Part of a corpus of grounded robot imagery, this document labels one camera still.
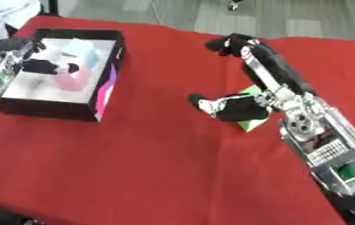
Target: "gray floor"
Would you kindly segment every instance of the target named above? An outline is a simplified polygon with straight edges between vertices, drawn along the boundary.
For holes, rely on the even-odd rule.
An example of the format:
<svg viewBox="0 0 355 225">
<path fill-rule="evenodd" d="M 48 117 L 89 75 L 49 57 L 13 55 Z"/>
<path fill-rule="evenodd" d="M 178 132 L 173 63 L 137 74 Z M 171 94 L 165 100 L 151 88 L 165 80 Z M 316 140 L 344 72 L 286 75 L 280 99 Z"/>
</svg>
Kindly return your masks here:
<svg viewBox="0 0 355 225">
<path fill-rule="evenodd" d="M 355 40 L 355 0 L 60 0 L 62 15 L 161 24 L 201 33 Z"/>
</svg>

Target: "white object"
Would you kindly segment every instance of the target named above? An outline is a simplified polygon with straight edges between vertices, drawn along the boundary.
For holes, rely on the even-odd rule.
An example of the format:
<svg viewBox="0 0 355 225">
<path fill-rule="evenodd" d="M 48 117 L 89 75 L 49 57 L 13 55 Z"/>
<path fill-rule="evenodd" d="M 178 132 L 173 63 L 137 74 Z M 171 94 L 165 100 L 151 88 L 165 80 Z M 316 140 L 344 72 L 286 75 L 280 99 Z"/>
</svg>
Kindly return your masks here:
<svg viewBox="0 0 355 225">
<path fill-rule="evenodd" d="M 92 69 L 98 61 L 94 45 L 88 40 L 73 39 L 62 49 L 62 55 L 81 58 L 88 69 Z"/>
<path fill-rule="evenodd" d="M 49 60 L 59 63 L 61 50 L 69 44 L 71 39 L 43 39 L 47 50 L 32 55 L 32 59 Z M 96 48 L 99 60 L 82 91 L 66 91 L 55 81 L 55 76 L 20 71 L 3 98 L 32 99 L 56 102 L 86 103 L 92 96 L 98 80 L 105 68 L 107 59 L 114 46 L 114 40 L 89 40 Z"/>
<path fill-rule="evenodd" d="M 0 0 L 0 23 L 17 29 L 40 13 L 39 0 Z"/>
</svg>

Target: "open box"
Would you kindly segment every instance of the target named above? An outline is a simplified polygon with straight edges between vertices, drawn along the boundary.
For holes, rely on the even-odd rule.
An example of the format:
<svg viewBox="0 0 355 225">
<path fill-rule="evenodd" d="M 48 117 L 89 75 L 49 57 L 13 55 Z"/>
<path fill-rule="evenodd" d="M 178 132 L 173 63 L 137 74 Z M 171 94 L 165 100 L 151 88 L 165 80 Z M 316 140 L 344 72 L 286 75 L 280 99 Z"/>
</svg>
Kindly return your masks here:
<svg viewBox="0 0 355 225">
<path fill-rule="evenodd" d="M 8 114 L 101 121 L 126 52 L 122 33 L 113 30 L 39 29 L 47 50 L 32 55 L 47 59 L 77 38 L 90 41 L 98 61 L 80 91 L 59 87 L 52 75 L 20 71 L 2 97 L 0 111 Z"/>
</svg>

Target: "cable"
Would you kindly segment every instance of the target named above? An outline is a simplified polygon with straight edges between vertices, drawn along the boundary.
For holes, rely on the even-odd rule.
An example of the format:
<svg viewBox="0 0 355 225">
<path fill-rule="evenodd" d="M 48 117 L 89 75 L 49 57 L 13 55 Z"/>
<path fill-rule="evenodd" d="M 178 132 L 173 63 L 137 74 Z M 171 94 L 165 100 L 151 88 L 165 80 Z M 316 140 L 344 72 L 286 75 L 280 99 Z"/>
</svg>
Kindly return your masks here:
<svg viewBox="0 0 355 225">
<path fill-rule="evenodd" d="M 153 12 L 154 12 L 155 15 L 156 15 L 158 24 L 159 24 L 159 25 L 164 25 L 164 22 L 163 22 L 163 20 L 161 19 L 160 14 L 158 13 L 157 7 L 156 7 L 156 5 L 153 3 L 153 0 L 142 0 L 142 1 L 145 2 L 145 3 L 146 3 L 146 1 L 149 1 L 151 8 L 153 9 Z"/>
</svg>

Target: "table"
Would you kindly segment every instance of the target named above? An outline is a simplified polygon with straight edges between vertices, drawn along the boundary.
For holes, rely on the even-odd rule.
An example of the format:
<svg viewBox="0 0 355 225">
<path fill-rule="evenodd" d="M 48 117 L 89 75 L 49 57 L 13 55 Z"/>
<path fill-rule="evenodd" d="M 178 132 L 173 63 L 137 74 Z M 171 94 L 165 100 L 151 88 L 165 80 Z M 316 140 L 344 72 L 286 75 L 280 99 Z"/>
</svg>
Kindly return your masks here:
<svg viewBox="0 0 355 225">
<path fill-rule="evenodd" d="M 213 35 L 37 17 L 36 28 L 118 29 L 127 58 L 100 124 L 0 113 L 0 206 L 49 224 L 343 224 L 291 149 L 278 115 L 245 134 L 186 101 L 239 91 L 241 61 Z M 355 41 L 269 40 L 355 124 Z"/>
</svg>

